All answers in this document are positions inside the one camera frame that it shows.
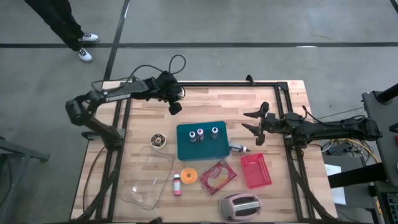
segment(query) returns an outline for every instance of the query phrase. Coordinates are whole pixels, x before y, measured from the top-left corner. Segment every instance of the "sneaker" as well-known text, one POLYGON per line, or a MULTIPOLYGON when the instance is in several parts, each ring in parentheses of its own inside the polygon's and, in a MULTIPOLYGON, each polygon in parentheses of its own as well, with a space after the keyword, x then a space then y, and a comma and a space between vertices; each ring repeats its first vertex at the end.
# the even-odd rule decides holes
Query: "sneaker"
POLYGON ((86 42, 86 43, 94 43, 94 42, 97 42, 99 40, 100 40, 100 38, 97 35, 89 34, 89 33, 85 33, 83 35, 83 37, 79 38, 80 42, 86 42))
POLYGON ((93 57, 90 53, 87 52, 86 49, 81 48, 80 50, 76 51, 77 56, 84 62, 92 62, 93 57))

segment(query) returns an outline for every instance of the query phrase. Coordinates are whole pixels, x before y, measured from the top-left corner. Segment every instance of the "teal tray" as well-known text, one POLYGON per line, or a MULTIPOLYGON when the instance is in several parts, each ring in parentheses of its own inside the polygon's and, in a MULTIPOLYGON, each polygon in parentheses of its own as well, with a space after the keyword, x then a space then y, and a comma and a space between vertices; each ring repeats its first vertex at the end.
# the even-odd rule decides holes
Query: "teal tray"
POLYGON ((229 155, 228 136, 224 121, 196 124, 180 124, 177 126, 177 157, 181 161, 197 161, 204 159, 220 159, 229 155), (216 139, 211 138, 211 129, 218 128, 216 139), (203 141, 192 143, 189 132, 202 128, 203 141))

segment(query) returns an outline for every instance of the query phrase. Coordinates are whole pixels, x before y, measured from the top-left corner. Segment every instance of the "red plastic basket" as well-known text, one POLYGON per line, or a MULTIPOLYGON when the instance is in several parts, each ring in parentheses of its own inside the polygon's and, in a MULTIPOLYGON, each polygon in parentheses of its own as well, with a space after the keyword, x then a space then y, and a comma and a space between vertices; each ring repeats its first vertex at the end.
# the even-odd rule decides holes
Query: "red plastic basket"
POLYGON ((241 165, 249 189, 272 184, 264 156, 261 153, 241 157, 241 165))

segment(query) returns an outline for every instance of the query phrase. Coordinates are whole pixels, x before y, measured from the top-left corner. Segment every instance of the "gray floor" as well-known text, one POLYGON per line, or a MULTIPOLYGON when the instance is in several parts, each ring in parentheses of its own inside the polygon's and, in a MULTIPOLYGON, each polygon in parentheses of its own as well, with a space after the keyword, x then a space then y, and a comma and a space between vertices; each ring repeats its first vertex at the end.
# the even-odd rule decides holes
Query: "gray floor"
MULTIPOLYGON (((84 30, 113 41, 123 0, 70 2, 84 30)), ((23 0, 0 0, 0 30, 0 44, 62 43, 23 0)), ((388 41, 398 41, 388 0, 131 0, 121 36, 123 43, 388 41)), ((95 61, 84 64, 69 49, 0 49, 0 136, 51 153, 46 164, 31 162, 12 223, 68 220, 86 141, 64 105, 103 78, 110 50, 89 49, 95 61)), ((398 82, 395 47, 119 49, 111 78, 144 63, 166 69, 174 54, 187 58, 180 80, 305 80, 318 117, 359 107, 362 92, 398 82)), ((363 212, 345 214, 371 222, 363 212)))

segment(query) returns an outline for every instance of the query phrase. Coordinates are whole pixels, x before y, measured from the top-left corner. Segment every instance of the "wooden table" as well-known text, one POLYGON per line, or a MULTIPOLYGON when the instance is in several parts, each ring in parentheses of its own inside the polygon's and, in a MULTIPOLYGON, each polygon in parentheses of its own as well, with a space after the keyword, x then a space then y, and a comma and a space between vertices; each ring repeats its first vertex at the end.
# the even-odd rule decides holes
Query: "wooden table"
MULTIPOLYGON (((288 84, 294 111, 303 115, 302 105, 310 110, 304 82, 288 81, 288 84)), ((118 85, 118 82, 106 82, 104 87, 111 88, 118 85)), ((262 212, 252 219, 252 222, 297 221, 282 136, 266 133, 265 143, 262 146, 256 146, 253 135, 241 126, 241 123, 258 124, 259 119, 245 117, 243 113, 257 111, 263 101, 269 102, 271 113, 278 114, 274 89, 268 87, 186 87, 185 89, 186 97, 181 101, 183 110, 175 116, 169 114, 167 103, 157 100, 132 101, 113 221, 148 222, 160 216, 164 222, 221 222, 218 211, 219 199, 223 195, 235 192, 251 192, 262 199, 264 205, 262 212), (213 196, 207 195, 201 188, 200 182, 197 181, 193 185, 183 185, 183 195, 175 197, 172 191, 172 175, 170 175, 155 209, 146 211, 133 203, 121 200, 121 194, 124 194, 122 192, 131 189, 132 181, 139 176, 140 163, 137 160, 140 150, 149 145, 149 138, 155 133, 162 133, 167 137, 167 145, 161 150, 174 156, 172 172, 175 169, 194 167, 200 175, 215 165, 219 160, 182 162, 177 159, 176 126, 183 123, 208 121, 225 121, 230 141, 247 146, 252 153, 263 153, 272 185, 249 190, 244 183, 240 165, 240 157, 243 155, 234 152, 226 158, 226 161, 237 173, 237 177, 213 196)), ((115 103, 108 103, 100 106, 96 117, 106 124, 111 124, 115 105, 115 103)), ((103 143, 97 140, 88 145, 71 218, 76 218, 82 213, 84 184, 90 166, 102 147, 103 143)), ((86 192, 86 207, 100 188, 105 151, 102 152, 93 169, 86 192)), ((304 161, 311 191, 326 210, 337 217, 319 147, 308 146, 305 149, 304 161)), ((149 179, 156 176, 159 181, 161 179, 159 177, 167 176, 168 170, 159 166, 158 169, 145 172, 149 179)), ((303 194, 300 194, 300 198, 305 210, 303 194)), ((108 210, 108 200, 109 194, 104 201, 103 214, 106 214, 108 210)))

